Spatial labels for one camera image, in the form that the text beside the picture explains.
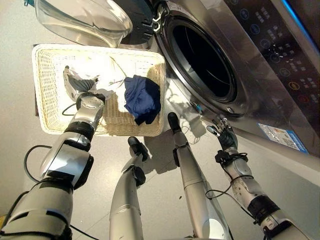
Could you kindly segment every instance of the control panel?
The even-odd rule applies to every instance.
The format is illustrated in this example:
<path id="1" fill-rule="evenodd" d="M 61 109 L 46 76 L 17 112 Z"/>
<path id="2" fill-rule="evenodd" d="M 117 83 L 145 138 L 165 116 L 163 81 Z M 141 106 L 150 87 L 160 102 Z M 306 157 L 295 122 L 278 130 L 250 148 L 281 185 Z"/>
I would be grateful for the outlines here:
<path id="1" fill-rule="evenodd" d="M 319 73 L 270 0 L 224 0 L 315 132 L 320 135 Z"/>

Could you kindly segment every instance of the white cloth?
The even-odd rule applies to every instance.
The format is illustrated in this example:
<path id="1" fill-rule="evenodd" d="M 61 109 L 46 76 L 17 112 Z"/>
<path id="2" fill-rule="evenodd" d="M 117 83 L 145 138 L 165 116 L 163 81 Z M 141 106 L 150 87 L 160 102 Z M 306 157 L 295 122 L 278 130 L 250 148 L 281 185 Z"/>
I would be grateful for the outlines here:
<path id="1" fill-rule="evenodd" d="M 69 69 L 78 80 L 94 79 L 98 76 L 98 82 L 91 89 L 92 92 L 104 94 L 106 99 L 115 93 L 118 96 L 118 110 L 128 112 L 124 108 L 126 75 L 111 57 L 108 55 L 94 56 L 93 59 L 90 56 L 82 57 L 72 61 Z"/>
<path id="2" fill-rule="evenodd" d="M 118 64 L 108 55 L 80 58 L 69 66 L 77 79 L 93 79 L 98 76 L 95 88 L 116 91 L 126 75 Z"/>

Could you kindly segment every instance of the warning label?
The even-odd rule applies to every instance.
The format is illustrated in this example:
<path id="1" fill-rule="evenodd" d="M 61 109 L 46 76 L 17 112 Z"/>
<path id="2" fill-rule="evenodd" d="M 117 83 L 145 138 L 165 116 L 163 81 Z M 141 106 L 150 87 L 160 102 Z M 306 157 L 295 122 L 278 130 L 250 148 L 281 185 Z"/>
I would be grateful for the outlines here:
<path id="1" fill-rule="evenodd" d="M 288 146 L 303 153 L 308 153 L 307 149 L 298 136 L 291 130 L 284 130 L 273 126 L 258 123 L 258 126 L 268 136 L 268 138 L 278 144 Z"/>

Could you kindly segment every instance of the laundry basket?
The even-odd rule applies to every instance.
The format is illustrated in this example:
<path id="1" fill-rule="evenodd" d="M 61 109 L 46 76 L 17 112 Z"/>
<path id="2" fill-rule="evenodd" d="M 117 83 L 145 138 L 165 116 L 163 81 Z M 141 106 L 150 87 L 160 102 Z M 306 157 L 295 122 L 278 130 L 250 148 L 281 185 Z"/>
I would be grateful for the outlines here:
<path id="1" fill-rule="evenodd" d="M 62 111 L 73 102 L 64 87 L 63 70 L 68 62 L 90 56 L 111 57 L 127 77 L 147 77 L 160 87 L 161 110 L 152 124 L 137 125 L 134 117 L 125 111 L 124 96 L 120 104 L 118 96 L 112 94 L 105 101 L 102 118 L 95 135 L 101 136 L 157 136 L 162 132 L 164 121 L 165 60 L 155 52 L 80 46 L 66 44 L 39 44 L 32 51 L 32 67 L 36 103 L 43 131 L 61 134 L 67 128 L 72 116 Z"/>

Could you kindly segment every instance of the door hinge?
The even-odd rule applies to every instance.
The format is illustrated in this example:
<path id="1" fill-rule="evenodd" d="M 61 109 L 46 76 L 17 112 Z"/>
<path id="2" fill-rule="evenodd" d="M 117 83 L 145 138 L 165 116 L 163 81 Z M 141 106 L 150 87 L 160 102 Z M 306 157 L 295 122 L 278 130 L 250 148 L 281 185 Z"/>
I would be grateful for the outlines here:
<path id="1" fill-rule="evenodd" d="M 163 24 L 163 19 L 166 15 L 168 15 L 169 11 L 168 11 L 168 6 L 165 3 L 162 3 L 159 5 L 158 9 L 157 9 L 157 15 L 156 18 L 152 19 L 152 23 L 153 23 L 153 32 L 154 33 L 158 33 L 161 29 L 161 26 Z"/>

